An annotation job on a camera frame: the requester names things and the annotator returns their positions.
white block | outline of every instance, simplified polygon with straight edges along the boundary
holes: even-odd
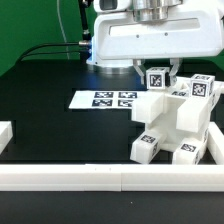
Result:
[[[0,122],[0,153],[4,150],[4,148],[9,143],[12,138],[12,125],[11,122]]]
[[[210,118],[209,99],[188,98],[177,111],[176,128],[183,131],[199,132]]]
[[[224,191],[224,166],[126,165],[122,191]]]
[[[195,74],[191,78],[190,96],[209,97],[214,88],[215,76]]]
[[[200,161],[200,150],[203,142],[196,139],[183,139],[180,146],[173,153],[172,163],[175,165],[194,165]]]
[[[164,93],[147,92],[145,97],[140,97],[132,104],[132,120],[142,123],[151,123],[162,112]]]
[[[224,165],[224,136],[215,122],[209,124],[208,149],[216,164]]]
[[[160,150],[162,135],[156,132],[143,132],[132,144],[130,159],[148,164]]]
[[[153,67],[146,71],[147,89],[165,89],[169,67]]]
[[[0,165],[0,191],[84,191],[84,165]]]
[[[121,191],[121,165],[86,165],[85,191]]]

green wall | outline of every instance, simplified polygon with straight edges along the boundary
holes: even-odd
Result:
[[[56,0],[0,0],[0,75],[12,67],[26,49],[41,43],[63,42],[56,2]],[[93,34],[96,16],[93,8],[87,10],[87,15]],[[78,0],[61,0],[61,16],[68,41],[80,40],[82,37]],[[66,55],[47,58],[66,59]],[[216,62],[224,69],[224,54],[207,60]]]

black table surface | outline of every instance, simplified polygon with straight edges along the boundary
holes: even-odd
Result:
[[[152,66],[164,66],[163,63]],[[185,61],[179,75],[224,72],[205,61]],[[105,75],[76,61],[25,61],[0,77],[0,121],[14,137],[0,164],[133,163],[131,143],[144,125],[130,110],[70,110],[77,90],[145,88],[135,73]],[[223,126],[223,98],[212,120]],[[153,163],[170,163],[161,152]],[[213,164],[209,153],[201,162]],[[224,194],[199,192],[0,192],[0,223],[222,223]]]

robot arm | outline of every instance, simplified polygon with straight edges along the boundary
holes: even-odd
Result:
[[[172,77],[181,58],[216,56],[224,48],[223,0],[95,0],[94,8],[87,63],[106,71],[134,65],[142,76],[140,61],[168,58]]]

metal cylinder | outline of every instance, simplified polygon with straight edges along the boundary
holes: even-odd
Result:
[[[134,20],[145,22],[168,17],[168,7],[181,4],[182,0],[133,0]]]

